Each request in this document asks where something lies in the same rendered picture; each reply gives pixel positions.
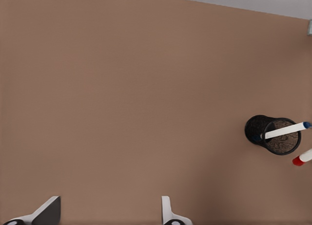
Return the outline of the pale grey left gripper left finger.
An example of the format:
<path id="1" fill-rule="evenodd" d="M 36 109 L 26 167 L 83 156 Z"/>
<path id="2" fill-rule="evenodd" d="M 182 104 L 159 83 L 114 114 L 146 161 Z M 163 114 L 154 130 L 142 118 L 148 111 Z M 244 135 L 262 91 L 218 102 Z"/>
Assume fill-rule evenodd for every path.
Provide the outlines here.
<path id="1" fill-rule="evenodd" d="M 33 213 L 13 218 L 2 225 L 59 225 L 61 197 L 52 196 Z"/>

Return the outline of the white marker with red cap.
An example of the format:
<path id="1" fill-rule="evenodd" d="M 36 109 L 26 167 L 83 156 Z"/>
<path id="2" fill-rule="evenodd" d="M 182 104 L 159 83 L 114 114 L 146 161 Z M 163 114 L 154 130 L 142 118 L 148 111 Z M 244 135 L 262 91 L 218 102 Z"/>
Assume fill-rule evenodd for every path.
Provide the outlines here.
<path id="1" fill-rule="evenodd" d="M 312 148 L 292 160 L 295 166 L 302 166 L 312 160 Z"/>

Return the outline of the black mesh pen holder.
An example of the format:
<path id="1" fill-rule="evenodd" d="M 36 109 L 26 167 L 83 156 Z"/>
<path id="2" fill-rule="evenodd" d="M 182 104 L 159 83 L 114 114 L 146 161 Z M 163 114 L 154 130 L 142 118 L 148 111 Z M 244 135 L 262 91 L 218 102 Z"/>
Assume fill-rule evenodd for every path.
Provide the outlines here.
<path id="1" fill-rule="evenodd" d="M 261 146 L 273 154 L 287 155 L 299 147 L 301 142 L 300 131 L 268 139 L 263 139 L 262 135 L 294 124 L 295 122 L 288 118 L 255 115 L 247 121 L 245 135 L 251 143 Z"/>

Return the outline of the white marker with blue cap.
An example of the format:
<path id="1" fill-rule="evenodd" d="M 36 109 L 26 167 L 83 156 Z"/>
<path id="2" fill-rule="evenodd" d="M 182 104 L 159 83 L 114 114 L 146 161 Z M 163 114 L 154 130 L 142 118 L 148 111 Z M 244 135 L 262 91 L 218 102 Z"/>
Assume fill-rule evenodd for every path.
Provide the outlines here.
<path id="1" fill-rule="evenodd" d="M 265 132 L 264 134 L 261 134 L 261 135 L 255 135 L 252 137 L 252 140 L 260 141 L 260 140 L 270 139 L 270 138 L 274 138 L 274 137 L 278 137 L 278 136 L 282 136 L 282 135 L 286 135 L 286 134 L 290 134 L 290 133 L 294 133 L 298 131 L 303 131 L 303 130 L 310 129 L 310 128 L 312 128 L 312 123 L 305 121 L 305 122 L 301 122 L 298 124 L 283 127 L 280 129 L 276 129 L 273 131 Z"/>

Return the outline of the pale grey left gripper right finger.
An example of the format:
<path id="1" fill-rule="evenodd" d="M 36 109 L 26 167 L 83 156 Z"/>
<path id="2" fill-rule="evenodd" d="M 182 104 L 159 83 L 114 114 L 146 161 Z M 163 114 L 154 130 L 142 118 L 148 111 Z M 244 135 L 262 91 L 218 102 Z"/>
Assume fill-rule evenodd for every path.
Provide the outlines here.
<path id="1" fill-rule="evenodd" d="M 169 196 L 161 196 L 162 225 L 193 225 L 193 222 L 181 215 L 174 214 Z"/>

